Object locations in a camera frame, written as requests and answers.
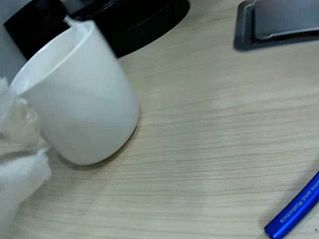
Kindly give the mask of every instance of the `black tray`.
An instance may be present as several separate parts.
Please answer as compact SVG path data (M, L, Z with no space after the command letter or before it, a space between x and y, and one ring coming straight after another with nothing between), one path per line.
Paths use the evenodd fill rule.
M297 34L289 34L266 40L255 37L255 11L254 0L247 0L239 4L234 47L239 51L250 51L261 48L281 46L294 43L319 41L318 31L309 31Z

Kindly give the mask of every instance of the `black object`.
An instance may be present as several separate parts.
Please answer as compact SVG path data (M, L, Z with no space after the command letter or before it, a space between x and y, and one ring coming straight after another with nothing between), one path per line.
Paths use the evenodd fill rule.
M66 8L60 0L33 0L4 26L22 54L31 58L42 46L68 29Z
M187 15L190 7L188 0L65 0L66 10L50 9L49 15L57 17L48 18L40 26L24 24L22 30L21 21L34 12L46 11L38 9L34 2L58 4L60 0L33 0L4 24L27 59L67 28L63 23L67 14L77 20L94 20L115 54L121 57L167 33ZM40 16L34 18L42 21ZM41 41L33 41L35 36Z
M301 42L310 42L310 41L318 41L319 40L319 31L315 28L308 29L308 31L303 30L301 26L296 26L296 31L291 31L289 29L293 29L294 26L293 22L300 23L301 20L295 18L294 15L288 15L286 12L283 14L283 11L287 11L287 9L282 9L283 11L280 14L280 11L277 9L277 17L284 19L284 24L273 25L273 30L281 30L282 32L277 32L277 34L269 35L268 37L259 36L262 35L262 29L259 29L258 26L261 24L256 25L256 14L258 14L259 9L256 11L256 3L259 2L256 0L247 0L239 4L238 6L238 14L237 14L237 22L236 22L236 30L235 30L235 38L234 38L234 47L239 51L249 51L254 49L266 48L271 46L279 46L279 45L286 45L292 43L301 43ZM307 17L306 12L303 15L299 15L298 17Z

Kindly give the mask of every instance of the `light wood surface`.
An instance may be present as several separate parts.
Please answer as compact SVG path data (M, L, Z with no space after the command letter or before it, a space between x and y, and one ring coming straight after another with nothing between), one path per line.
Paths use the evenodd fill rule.
M319 44L239 53L240 0L191 3L177 27L121 59L142 108L127 145L88 167L51 151L53 177L10 238L264 239L319 170ZM318 207L288 238L316 229Z

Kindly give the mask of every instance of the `wooden desk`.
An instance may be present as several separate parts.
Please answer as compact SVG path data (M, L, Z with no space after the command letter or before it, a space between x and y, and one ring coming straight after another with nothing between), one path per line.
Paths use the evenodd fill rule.
M52 180L12 239L263 239L319 169L319 44L236 52L240 0L192 0L186 19L121 59L142 107L108 162L51 152ZM317 207L289 239L319 237Z

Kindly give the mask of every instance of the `white tissue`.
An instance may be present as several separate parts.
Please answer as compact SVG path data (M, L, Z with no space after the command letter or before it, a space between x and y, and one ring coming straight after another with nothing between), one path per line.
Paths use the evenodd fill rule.
M13 220L21 202L31 196L51 176L40 121L27 101L12 92L0 78L0 137L22 143L37 151L22 151L0 157L0 239Z

